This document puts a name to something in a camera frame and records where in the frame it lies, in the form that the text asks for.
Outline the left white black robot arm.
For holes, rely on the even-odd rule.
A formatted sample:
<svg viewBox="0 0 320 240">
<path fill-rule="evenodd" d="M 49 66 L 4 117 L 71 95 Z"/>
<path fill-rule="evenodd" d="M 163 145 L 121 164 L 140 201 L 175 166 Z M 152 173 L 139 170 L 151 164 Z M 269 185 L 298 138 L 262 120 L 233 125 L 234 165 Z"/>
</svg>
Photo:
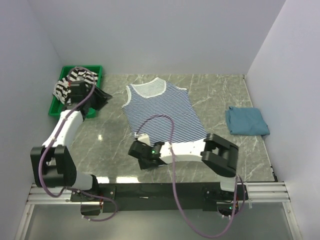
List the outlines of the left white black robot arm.
<svg viewBox="0 0 320 240">
<path fill-rule="evenodd" d="M 112 95 L 83 80 L 71 82 L 69 89 L 53 132 L 41 146 L 33 147 L 30 151 L 34 180 L 53 198 L 60 195 L 49 189 L 62 187 L 82 191 L 88 201 L 94 201 L 100 195 L 98 180 L 95 175 L 77 170 L 68 147 L 89 110 L 101 110 Z"/>
</svg>

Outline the blue white striped tank top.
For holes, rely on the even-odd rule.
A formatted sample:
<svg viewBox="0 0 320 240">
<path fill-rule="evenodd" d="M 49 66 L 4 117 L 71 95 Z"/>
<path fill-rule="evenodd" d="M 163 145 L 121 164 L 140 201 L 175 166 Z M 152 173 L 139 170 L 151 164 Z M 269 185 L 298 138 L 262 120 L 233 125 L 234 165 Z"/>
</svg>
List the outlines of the blue white striped tank top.
<svg viewBox="0 0 320 240">
<path fill-rule="evenodd" d="M 156 77 L 147 83 L 127 85 L 126 91 L 122 110 L 133 137 L 147 134 L 154 144 L 193 142 L 207 135 L 186 88 Z"/>
</svg>

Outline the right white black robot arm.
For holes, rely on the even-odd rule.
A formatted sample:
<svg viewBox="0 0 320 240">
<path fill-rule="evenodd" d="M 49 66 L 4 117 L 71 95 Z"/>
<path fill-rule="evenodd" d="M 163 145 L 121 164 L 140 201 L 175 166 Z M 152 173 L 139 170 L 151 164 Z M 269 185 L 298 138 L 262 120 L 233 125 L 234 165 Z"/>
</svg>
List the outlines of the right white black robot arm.
<svg viewBox="0 0 320 240">
<path fill-rule="evenodd" d="M 149 136 L 143 133 L 133 141 L 128 155 L 138 160 L 142 170 L 177 162 L 202 162 L 217 175 L 222 198 L 230 200 L 237 194 L 239 147 L 219 135 L 209 133 L 189 142 L 151 144 Z"/>
</svg>

